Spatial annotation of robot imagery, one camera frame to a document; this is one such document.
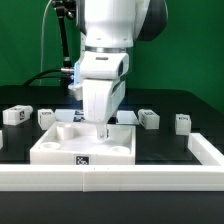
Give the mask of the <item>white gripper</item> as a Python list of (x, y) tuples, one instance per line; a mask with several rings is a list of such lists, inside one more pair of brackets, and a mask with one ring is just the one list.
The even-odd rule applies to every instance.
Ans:
[(96, 125), (97, 138), (108, 138), (106, 123), (117, 110), (125, 95), (125, 82), (119, 80), (83, 81), (83, 110), (85, 120)]

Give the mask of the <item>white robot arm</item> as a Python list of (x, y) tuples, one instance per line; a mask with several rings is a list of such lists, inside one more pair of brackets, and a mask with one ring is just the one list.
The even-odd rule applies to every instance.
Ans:
[(125, 95), (130, 50), (151, 41), (168, 21), (166, 0), (79, 0), (78, 26), (84, 36), (70, 86), (83, 102), (84, 119), (106, 139), (107, 123)]

